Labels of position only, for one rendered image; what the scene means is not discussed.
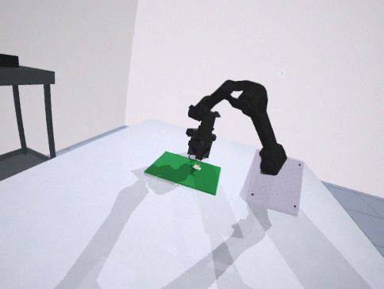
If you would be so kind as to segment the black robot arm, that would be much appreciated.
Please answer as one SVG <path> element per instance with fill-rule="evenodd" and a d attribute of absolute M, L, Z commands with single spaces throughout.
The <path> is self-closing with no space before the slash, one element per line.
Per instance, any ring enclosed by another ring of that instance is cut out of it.
<path fill-rule="evenodd" d="M 238 98 L 231 94 L 243 91 Z M 223 99 L 228 100 L 233 108 L 241 110 L 250 117 L 262 143 L 260 174 L 277 175 L 287 160 L 286 152 L 278 144 L 267 115 L 268 96 L 266 88 L 250 80 L 225 80 L 210 96 L 205 96 L 198 104 L 190 105 L 188 116 L 201 121 L 202 125 L 213 127 L 219 111 L 212 111 Z M 262 173 L 261 173 L 262 172 Z"/>

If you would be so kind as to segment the dark grey square fan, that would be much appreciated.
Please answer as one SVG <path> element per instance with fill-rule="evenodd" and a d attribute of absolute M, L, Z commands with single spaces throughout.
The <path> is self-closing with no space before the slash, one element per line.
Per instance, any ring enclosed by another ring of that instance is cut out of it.
<path fill-rule="evenodd" d="M 209 140 L 209 142 L 213 143 L 213 139 Z M 210 150 L 211 150 L 211 147 L 212 147 L 212 144 L 207 148 L 207 150 L 205 152 L 207 153 L 204 153 L 204 156 L 203 157 L 206 157 L 206 158 L 209 158 L 209 154 L 210 154 Z M 197 149 L 196 148 L 193 148 L 193 147 L 190 147 L 188 148 L 188 153 L 187 154 L 191 154 L 191 153 L 196 153 L 197 152 Z M 196 154 L 191 154 L 191 155 L 194 155 L 196 156 Z M 208 154 L 208 156 L 207 156 Z"/>

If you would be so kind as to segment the green circuit board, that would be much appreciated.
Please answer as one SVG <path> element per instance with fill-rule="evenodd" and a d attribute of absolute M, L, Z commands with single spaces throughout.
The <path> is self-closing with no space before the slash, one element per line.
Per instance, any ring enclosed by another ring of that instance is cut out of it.
<path fill-rule="evenodd" d="M 216 195 L 221 167 L 166 151 L 144 172 Z"/>

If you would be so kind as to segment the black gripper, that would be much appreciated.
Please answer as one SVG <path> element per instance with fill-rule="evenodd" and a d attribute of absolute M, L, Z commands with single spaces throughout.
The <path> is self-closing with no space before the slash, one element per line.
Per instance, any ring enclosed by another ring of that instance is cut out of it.
<path fill-rule="evenodd" d="M 197 149 L 197 157 L 200 158 L 202 153 L 212 144 L 209 140 L 213 139 L 213 141 L 215 141 L 217 136 L 212 133 L 214 131 L 214 127 L 201 124 L 198 128 L 200 129 L 198 139 L 193 138 L 189 140 L 188 145 Z"/>

